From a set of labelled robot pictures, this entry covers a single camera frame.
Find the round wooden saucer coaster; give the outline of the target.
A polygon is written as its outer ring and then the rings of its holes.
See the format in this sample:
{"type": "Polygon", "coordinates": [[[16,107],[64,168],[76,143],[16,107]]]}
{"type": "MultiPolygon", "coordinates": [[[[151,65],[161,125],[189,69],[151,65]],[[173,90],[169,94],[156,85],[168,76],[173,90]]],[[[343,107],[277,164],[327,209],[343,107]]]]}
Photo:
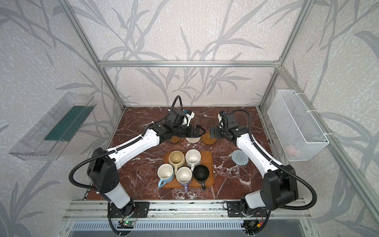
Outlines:
{"type": "Polygon", "coordinates": [[[201,140],[206,145],[213,145],[217,142],[216,138],[211,138],[211,135],[209,132],[206,132],[202,135],[201,140]]]}

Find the woven multicolour round coaster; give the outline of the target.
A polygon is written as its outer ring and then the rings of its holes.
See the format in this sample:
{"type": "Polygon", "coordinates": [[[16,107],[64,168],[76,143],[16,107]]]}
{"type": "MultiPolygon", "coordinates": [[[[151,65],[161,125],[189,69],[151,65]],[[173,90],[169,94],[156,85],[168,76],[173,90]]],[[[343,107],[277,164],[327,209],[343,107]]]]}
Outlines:
{"type": "Polygon", "coordinates": [[[200,137],[197,137],[197,138],[186,138],[186,140],[187,140],[189,143],[194,144],[194,143],[199,142],[199,141],[201,140],[201,138],[200,138],[200,137]]]}

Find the dark round wooden coaster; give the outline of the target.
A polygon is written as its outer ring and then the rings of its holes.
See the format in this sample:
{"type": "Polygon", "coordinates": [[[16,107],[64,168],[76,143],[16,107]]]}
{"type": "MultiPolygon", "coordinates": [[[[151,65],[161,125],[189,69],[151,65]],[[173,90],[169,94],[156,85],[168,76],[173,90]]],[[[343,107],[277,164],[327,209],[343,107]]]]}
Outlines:
{"type": "Polygon", "coordinates": [[[180,144],[184,141],[185,138],[181,138],[181,137],[177,137],[177,136],[173,136],[169,142],[172,143],[172,144],[180,144]]]}

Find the grey round felt coaster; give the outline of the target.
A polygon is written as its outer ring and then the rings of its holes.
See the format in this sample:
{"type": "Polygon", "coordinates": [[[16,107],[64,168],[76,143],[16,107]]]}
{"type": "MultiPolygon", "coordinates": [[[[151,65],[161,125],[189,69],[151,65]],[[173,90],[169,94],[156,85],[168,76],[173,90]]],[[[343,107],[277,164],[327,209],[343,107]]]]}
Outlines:
{"type": "Polygon", "coordinates": [[[232,161],[238,166],[245,166],[249,162],[249,157],[242,150],[233,151],[231,158],[232,161]]]}

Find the beige glazed mug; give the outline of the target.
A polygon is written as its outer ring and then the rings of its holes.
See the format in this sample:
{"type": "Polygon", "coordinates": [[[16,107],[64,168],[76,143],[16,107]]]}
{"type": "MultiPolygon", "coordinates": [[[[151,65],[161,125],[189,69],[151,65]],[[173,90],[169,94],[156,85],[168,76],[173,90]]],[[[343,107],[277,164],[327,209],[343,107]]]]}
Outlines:
{"type": "Polygon", "coordinates": [[[173,167],[174,174],[176,175],[177,171],[186,164],[185,155],[180,151],[173,151],[169,155],[168,162],[173,167]]]}

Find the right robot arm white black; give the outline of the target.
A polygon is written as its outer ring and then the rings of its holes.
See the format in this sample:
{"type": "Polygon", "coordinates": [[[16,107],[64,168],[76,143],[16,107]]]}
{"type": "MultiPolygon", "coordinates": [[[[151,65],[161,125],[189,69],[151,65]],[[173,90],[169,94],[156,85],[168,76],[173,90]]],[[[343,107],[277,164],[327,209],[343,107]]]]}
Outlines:
{"type": "Polygon", "coordinates": [[[243,151],[259,170],[262,188],[241,198],[246,210],[278,208],[289,210],[310,209],[317,203],[315,189],[303,178],[296,175],[291,165],[283,165],[267,152],[251,133],[251,114],[238,109],[218,114],[219,125],[210,128],[211,138],[226,139],[243,151]],[[311,193],[311,201],[303,206],[289,204],[299,198],[298,183],[303,184],[311,193]]]}

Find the white speckled mug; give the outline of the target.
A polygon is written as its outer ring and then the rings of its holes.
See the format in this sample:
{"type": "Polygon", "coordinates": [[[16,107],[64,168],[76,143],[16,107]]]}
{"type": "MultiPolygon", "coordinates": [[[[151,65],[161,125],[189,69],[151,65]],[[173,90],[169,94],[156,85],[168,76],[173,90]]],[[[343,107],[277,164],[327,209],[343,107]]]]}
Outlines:
{"type": "Polygon", "coordinates": [[[187,166],[194,170],[194,168],[201,164],[201,153],[198,150],[192,149],[185,154],[187,166]]]}

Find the purple mug white inside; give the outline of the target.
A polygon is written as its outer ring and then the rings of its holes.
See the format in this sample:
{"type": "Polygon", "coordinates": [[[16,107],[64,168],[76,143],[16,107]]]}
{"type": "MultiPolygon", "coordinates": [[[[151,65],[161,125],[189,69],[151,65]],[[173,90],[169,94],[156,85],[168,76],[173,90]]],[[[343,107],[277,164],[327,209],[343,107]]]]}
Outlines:
{"type": "Polygon", "coordinates": [[[192,180],[192,171],[188,167],[181,167],[176,174],[176,179],[181,186],[184,187],[185,193],[188,192],[188,187],[192,180]]]}

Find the light blue mug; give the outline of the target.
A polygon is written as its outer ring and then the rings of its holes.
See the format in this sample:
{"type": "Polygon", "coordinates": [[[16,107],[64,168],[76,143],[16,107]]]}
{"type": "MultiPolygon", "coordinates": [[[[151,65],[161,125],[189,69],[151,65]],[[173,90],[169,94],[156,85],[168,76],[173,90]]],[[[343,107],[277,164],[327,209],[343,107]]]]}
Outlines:
{"type": "Polygon", "coordinates": [[[162,188],[167,183],[174,180],[174,169],[170,164],[163,164],[158,168],[159,183],[158,187],[162,188]]]}

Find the pink object in basket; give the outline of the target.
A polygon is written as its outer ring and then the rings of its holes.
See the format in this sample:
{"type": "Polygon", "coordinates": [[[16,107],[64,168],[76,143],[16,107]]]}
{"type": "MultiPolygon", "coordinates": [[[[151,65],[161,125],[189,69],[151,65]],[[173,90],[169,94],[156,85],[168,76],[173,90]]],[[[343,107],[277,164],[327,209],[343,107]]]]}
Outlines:
{"type": "Polygon", "coordinates": [[[299,155],[299,150],[293,145],[285,146],[284,150],[288,157],[297,157],[299,155]]]}

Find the green circuit board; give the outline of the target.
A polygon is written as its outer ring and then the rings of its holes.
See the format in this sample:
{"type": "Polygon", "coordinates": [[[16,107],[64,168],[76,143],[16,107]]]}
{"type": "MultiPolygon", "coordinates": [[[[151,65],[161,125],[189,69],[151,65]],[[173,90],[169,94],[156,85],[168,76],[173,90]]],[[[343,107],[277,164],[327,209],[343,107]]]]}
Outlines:
{"type": "Polygon", "coordinates": [[[117,224],[118,229],[133,229],[135,221],[119,221],[117,224]]]}

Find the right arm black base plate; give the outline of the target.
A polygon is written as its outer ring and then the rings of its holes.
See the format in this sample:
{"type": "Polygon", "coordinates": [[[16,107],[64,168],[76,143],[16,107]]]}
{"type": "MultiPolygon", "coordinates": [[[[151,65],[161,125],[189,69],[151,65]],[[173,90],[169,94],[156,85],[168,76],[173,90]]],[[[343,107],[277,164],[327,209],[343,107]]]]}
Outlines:
{"type": "Polygon", "coordinates": [[[266,218],[268,212],[263,208],[247,209],[248,206],[241,205],[241,201],[224,201],[223,208],[227,211],[229,218],[266,218]]]}

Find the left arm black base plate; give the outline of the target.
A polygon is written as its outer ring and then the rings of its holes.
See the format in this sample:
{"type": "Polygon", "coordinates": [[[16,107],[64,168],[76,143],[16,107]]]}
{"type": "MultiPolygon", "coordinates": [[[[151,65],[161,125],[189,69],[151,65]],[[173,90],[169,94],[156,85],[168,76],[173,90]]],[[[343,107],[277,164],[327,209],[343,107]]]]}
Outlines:
{"type": "Polygon", "coordinates": [[[146,218],[149,212],[148,201],[131,201],[125,207],[119,209],[114,203],[109,203],[107,217],[112,218],[146,218]]]}

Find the aluminium front rail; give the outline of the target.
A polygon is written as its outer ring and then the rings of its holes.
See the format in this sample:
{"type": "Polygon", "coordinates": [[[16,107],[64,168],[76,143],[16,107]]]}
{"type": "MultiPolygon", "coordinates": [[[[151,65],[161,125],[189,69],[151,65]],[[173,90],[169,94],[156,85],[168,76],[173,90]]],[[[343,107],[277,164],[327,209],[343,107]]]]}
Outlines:
{"type": "MultiPolygon", "coordinates": [[[[224,201],[219,199],[183,199],[183,200],[145,200],[150,203],[146,218],[139,220],[248,220],[249,218],[229,218],[223,208],[224,201]]],[[[72,201],[67,208],[63,221],[107,220],[107,202],[105,200],[72,201]]]]}

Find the clear plastic wall bin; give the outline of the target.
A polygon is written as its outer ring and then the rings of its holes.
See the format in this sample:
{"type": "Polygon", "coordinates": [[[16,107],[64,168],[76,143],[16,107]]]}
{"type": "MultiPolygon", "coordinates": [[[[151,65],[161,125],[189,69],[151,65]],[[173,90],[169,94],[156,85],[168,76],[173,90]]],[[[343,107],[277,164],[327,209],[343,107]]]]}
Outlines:
{"type": "Polygon", "coordinates": [[[66,93],[9,153],[24,161],[55,161],[96,106],[94,96],[66,93]]]}

